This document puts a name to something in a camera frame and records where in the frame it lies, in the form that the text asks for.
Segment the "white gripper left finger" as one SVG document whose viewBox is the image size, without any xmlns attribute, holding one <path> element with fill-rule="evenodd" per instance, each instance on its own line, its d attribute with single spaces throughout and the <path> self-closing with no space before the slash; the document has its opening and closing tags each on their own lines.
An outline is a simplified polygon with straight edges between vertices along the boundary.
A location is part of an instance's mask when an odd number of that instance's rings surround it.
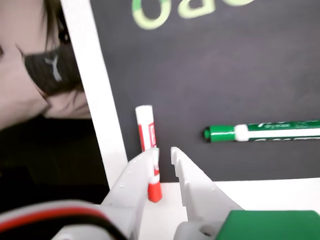
<svg viewBox="0 0 320 240">
<path fill-rule="evenodd" d="M 102 211 L 130 240 L 137 240 L 148 186 L 154 176 L 159 149 L 151 148 L 130 160 L 101 203 Z"/>
</svg>

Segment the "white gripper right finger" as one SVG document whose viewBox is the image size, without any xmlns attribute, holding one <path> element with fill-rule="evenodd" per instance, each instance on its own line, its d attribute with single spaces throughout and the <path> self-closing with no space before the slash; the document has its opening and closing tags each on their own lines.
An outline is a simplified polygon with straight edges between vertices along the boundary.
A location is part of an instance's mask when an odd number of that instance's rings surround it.
<svg viewBox="0 0 320 240">
<path fill-rule="evenodd" d="M 243 208 L 224 193 L 182 150 L 170 149 L 171 164 L 179 180 L 187 221 L 174 234 L 175 240 L 214 240 L 229 213 Z"/>
</svg>

